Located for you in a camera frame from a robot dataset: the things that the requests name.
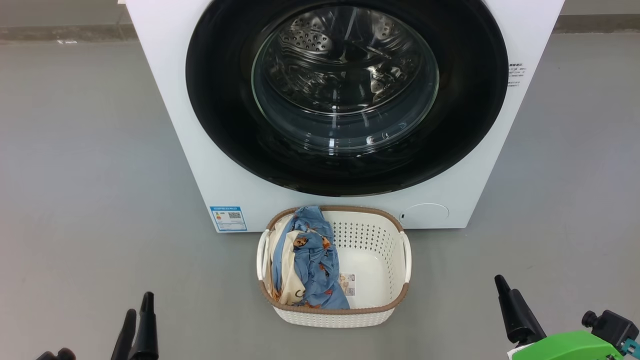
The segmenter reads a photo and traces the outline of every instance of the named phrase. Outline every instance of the brown basket rim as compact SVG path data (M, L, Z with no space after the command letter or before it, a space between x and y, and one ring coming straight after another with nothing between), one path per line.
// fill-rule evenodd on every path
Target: brown basket rim
M289 214L293 214L298 208L291 208L281 211L277 214L269 224L267 225L267 230L272 231L274 229L274 225L280 220L282 217L287 216ZM390 213L386 211L373 209L373 208L365 208L360 206L320 206L320 210L322 211L350 211L357 213L369 213L383 216L389 219L396 227L398 232L404 231L400 222L394 218ZM406 297L407 291L409 291L409 283L406 282L403 284L403 287L400 291L400 294L390 303L384 306L378 307L367 307L363 309L312 309L310 307L303 306L292 306L292 305L284 305L276 300L274 300L271 295L267 292L267 288L264 285L264 281L259 281L260 291L265 299L275 308L284 310L284 311L293 311L295 313L306 313L306 314L322 314L322 315L360 315L360 314L373 314L373 313L384 313L385 311L389 311L396 306L398 306Z

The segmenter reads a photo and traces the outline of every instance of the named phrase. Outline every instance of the washing machine door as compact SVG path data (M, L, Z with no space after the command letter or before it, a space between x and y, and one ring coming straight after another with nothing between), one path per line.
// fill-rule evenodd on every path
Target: washing machine door
M239 165L355 196L466 156L500 111L508 61L480 0L215 0L186 80L202 127Z

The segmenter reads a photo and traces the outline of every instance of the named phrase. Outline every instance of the sticker inside basket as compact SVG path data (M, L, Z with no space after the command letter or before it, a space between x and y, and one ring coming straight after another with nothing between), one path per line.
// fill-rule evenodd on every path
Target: sticker inside basket
M356 296L356 275L340 273L340 287L347 296Z

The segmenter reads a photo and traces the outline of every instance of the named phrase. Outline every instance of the perforated basket wall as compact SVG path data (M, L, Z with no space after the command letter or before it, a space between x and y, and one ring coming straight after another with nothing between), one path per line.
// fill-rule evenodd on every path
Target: perforated basket wall
M384 211L351 206L321 207L324 218L332 225L335 246L340 249L356 249L375 254L383 263L386 274L384 279L384 305L348 310L310 309L282 305L275 302L267 293L262 276L259 273L263 295L275 311L289 323L314 327L365 327L383 323L393 313L395 307L404 299L408 290L411 272L411 250L408 239L399 222ZM289 209L278 214L268 226L273 228L280 218L291 214ZM262 249L258 249L259 259Z

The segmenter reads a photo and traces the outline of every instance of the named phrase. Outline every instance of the basket bottom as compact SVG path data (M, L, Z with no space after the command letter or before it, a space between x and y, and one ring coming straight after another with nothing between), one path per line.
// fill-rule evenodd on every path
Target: basket bottom
M338 257L340 273L355 276L355 282L349 284L355 294L345 290L351 309L384 306L392 300L390 274L382 257L372 251L349 248L338 248Z

